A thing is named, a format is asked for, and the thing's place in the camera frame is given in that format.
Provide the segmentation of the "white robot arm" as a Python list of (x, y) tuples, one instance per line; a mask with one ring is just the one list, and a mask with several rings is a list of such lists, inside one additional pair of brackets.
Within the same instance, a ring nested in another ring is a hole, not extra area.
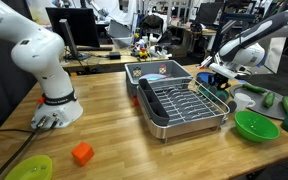
[[(213, 58), (201, 65), (235, 79), (235, 69), (256, 66), (265, 59), (258, 42), (265, 38), (288, 37), (288, 10), (262, 20), (225, 43)], [(22, 16), (0, 0), (0, 39), (13, 42), (13, 62), (38, 80), (45, 101), (35, 110), (33, 128), (65, 128), (81, 117), (80, 105), (67, 72), (59, 63), (63, 39)]]

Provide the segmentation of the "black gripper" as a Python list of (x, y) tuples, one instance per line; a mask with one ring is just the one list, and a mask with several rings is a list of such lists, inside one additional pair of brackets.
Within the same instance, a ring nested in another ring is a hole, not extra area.
[(214, 83), (218, 90), (224, 90), (230, 87), (230, 84), (228, 83), (228, 78), (219, 73), (214, 74)]

